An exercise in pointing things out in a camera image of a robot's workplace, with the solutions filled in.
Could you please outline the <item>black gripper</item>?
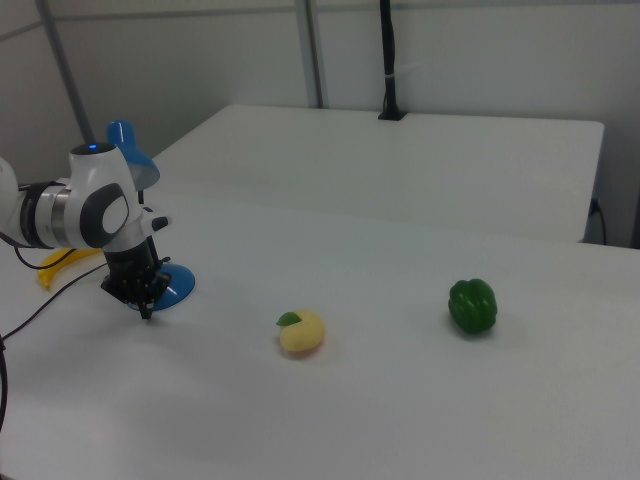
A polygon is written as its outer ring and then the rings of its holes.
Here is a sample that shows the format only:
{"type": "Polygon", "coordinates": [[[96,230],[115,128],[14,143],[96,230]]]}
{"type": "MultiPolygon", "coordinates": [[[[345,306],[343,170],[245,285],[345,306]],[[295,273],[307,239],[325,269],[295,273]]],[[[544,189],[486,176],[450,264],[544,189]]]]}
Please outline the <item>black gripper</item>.
{"type": "Polygon", "coordinates": [[[123,303],[135,303],[141,318],[150,320],[152,303],[158,301],[170,286],[172,276],[161,271],[160,261],[151,238],[120,252],[105,251],[108,274],[101,288],[123,303]]]}

